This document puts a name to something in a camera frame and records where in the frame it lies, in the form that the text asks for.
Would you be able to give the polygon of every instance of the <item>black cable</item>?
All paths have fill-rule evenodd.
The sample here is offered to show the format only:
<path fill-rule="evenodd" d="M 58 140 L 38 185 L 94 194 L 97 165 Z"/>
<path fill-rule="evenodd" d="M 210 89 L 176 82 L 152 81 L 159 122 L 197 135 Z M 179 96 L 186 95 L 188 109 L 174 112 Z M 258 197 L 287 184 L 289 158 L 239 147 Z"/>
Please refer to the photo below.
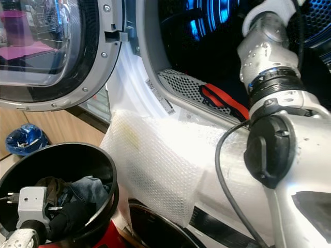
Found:
<path fill-rule="evenodd" d="M 215 166 L 216 166 L 216 173 L 218 176 L 218 180 L 222 186 L 222 189 L 224 191 L 224 194 L 228 198 L 231 206 L 233 207 L 234 211 L 237 213 L 238 217 L 240 220 L 243 222 L 247 230 L 252 234 L 254 239 L 257 241 L 257 243 L 260 245 L 262 248 L 268 248 L 268 245 L 264 242 L 264 240 L 261 238 L 261 236 L 258 234 L 258 232 L 254 229 L 254 227 L 250 224 L 249 220 L 246 218 L 244 213 L 241 211 L 240 207 L 238 206 L 236 200 L 233 198 L 227 183 L 225 182 L 222 170 L 221 170 L 221 162 L 220 162 L 220 154 L 221 154 L 221 148 L 224 143 L 224 141 L 227 139 L 227 137 L 236 131 L 237 129 L 247 125 L 249 123 L 249 120 L 246 120 L 232 128 L 230 128 L 219 140 L 217 146 L 216 146 L 216 152 L 215 152 Z"/>
<path fill-rule="evenodd" d="M 305 24 L 304 24 L 304 17 L 301 13 L 300 5 L 297 0 L 292 0 L 295 11 L 298 15 L 298 25 L 299 25 L 299 41 L 298 41 L 298 58 L 299 58 L 299 64 L 298 69 L 301 71 L 302 64 L 304 62 L 304 49 L 305 49 Z"/>

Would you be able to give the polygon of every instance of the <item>washing machine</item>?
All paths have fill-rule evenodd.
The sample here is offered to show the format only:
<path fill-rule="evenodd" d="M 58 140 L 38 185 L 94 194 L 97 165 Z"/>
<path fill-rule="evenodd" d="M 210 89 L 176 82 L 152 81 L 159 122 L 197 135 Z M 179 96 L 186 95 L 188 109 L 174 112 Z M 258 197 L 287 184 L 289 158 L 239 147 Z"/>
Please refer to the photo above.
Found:
<path fill-rule="evenodd" d="M 132 219 L 136 221 L 145 214 L 141 222 L 161 220 L 164 226 L 190 240 L 190 245 L 182 247 L 258 247 L 222 192 L 213 162 L 215 141 L 240 117 L 231 106 L 215 106 L 207 101 L 201 87 L 207 83 L 224 87 L 238 103 L 249 108 L 247 96 L 242 93 L 235 49 L 242 37 L 234 37 L 230 31 L 241 28 L 245 14 L 259 3 L 0 0 L 0 106 L 57 111 L 85 102 L 106 85 L 111 112 L 118 113 L 111 124 L 118 128 L 118 136 L 106 141 L 103 148 L 107 150 L 109 142 L 116 141 L 117 148 L 126 149 L 126 153 L 118 153 L 126 160 L 114 159 L 118 170 L 129 162 L 130 169 L 122 175 L 137 172 L 129 179 L 122 178 L 129 198 L 134 199 L 129 204 Z M 329 73 L 330 2 L 310 0 L 305 4 L 311 28 L 307 47 L 315 49 L 323 60 L 323 73 Z M 292 22 L 295 30 L 295 17 Z M 228 36 L 215 41 L 224 33 L 235 42 Z M 215 48 L 229 52 L 213 52 Z M 213 54 L 221 57 L 211 64 L 208 57 Z M 207 73 L 201 73 L 199 68 L 205 62 L 209 64 L 204 66 Z M 321 99 L 329 106 L 329 96 L 324 93 L 320 92 Z M 169 132 L 176 128 L 177 133 Z M 199 134 L 196 143 L 190 142 L 195 133 Z M 178 145 L 175 138 L 181 135 L 185 137 Z M 273 245 L 268 201 L 243 159 L 247 137 L 248 130 L 241 130 L 234 145 L 227 149 L 228 184 L 252 225 L 268 245 Z M 196 154 L 185 153 L 186 145 Z M 200 147 L 204 156 L 199 156 Z M 149 149 L 155 152 L 151 159 L 146 156 Z M 116 156 L 114 150 L 108 152 Z M 169 160 L 173 166 L 160 174 L 158 169 L 166 166 L 163 163 L 168 154 L 178 160 Z M 146 163 L 153 166 L 151 173 L 145 170 L 152 167 L 141 169 Z M 176 177 L 178 172 L 186 175 L 181 183 L 178 181 L 182 179 Z M 171 201 L 170 207 L 164 196 Z"/>

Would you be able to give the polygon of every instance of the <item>pink surface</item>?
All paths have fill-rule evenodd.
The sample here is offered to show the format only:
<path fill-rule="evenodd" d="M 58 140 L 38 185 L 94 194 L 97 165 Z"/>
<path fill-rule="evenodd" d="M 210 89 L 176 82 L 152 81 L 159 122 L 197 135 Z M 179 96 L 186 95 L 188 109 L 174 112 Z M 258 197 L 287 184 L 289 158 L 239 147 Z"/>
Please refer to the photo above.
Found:
<path fill-rule="evenodd" d="M 29 45 L 28 47 L 26 46 L 4 46 L 0 48 L 0 56 L 5 58 L 6 60 L 11 60 L 14 58 L 20 58 L 25 55 L 31 55 L 35 53 L 40 53 L 40 52 L 47 52 L 55 50 L 48 45 L 45 45 L 41 41 L 36 41 L 32 45 Z"/>

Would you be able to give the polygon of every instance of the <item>black cloth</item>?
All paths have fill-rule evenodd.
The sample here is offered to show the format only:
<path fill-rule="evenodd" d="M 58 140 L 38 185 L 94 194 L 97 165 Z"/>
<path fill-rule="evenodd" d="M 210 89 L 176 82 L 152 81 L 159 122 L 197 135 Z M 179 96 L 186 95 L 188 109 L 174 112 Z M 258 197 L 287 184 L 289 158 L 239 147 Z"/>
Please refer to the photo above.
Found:
<path fill-rule="evenodd" d="M 95 213 L 95 204 L 85 205 L 74 201 L 63 206 L 62 211 L 49 223 L 47 239 L 54 241 L 75 233 Z"/>

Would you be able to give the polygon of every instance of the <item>clothes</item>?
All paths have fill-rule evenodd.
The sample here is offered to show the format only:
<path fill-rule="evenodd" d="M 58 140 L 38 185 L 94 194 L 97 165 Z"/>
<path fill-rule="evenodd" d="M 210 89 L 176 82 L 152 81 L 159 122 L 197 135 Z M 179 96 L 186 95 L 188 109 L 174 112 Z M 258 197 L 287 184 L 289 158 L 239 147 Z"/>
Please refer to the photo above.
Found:
<path fill-rule="evenodd" d="M 49 223 L 47 239 L 53 241 L 73 234 L 88 222 L 94 214 L 94 207 L 75 201 L 63 206 L 62 211 Z"/>
<path fill-rule="evenodd" d="M 98 178 L 83 177 L 69 186 L 76 198 L 85 203 L 95 203 L 98 211 L 108 198 L 108 192 Z"/>
<path fill-rule="evenodd" d="M 62 195 L 64 188 L 68 186 L 68 183 L 55 177 L 45 177 L 40 179 L 35 186 L 47 187 L 46 202 L 57 207 L 57 200 Z"/>

